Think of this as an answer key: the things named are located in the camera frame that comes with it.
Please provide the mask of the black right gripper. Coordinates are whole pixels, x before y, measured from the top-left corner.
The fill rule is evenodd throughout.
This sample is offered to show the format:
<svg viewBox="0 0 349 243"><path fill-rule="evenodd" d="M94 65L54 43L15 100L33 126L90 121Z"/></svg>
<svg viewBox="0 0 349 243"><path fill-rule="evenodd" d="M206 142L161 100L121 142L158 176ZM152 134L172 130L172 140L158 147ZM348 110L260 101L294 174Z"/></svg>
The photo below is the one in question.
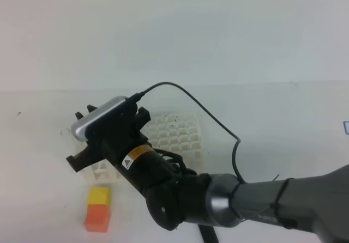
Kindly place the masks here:
<svg viewBox="0 0 349 243"><path fill-rule="evenodd" d="M75 113L82 119L96 107ZM153 186L190 174L183 158L169 151L154 149L141 128L150 121L150 113L138 108L133 101L125 101L87 130L87 147L66 158L70 167L79 172L99 161L107 160L139 193Z"/></svg>

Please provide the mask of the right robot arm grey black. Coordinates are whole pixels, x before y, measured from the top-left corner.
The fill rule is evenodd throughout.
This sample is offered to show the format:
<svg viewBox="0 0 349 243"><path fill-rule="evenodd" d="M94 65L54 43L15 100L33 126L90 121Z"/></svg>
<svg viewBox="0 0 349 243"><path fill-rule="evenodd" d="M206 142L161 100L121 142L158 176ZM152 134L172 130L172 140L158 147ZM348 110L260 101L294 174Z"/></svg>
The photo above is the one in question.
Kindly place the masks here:
<svg viewBox="0 0 349 243"><path fill-rule="evenodd" d="M67 158L78 172L107 160L145 198L167 230L182 222L235 227L245 220L315 233L322 242L348 242L348 167L329 174L243 183L232 174L197 174L182 158L154 149L141 129L151 119L134 102L110 110L88 106L71 132L87 147Z"/></svg>

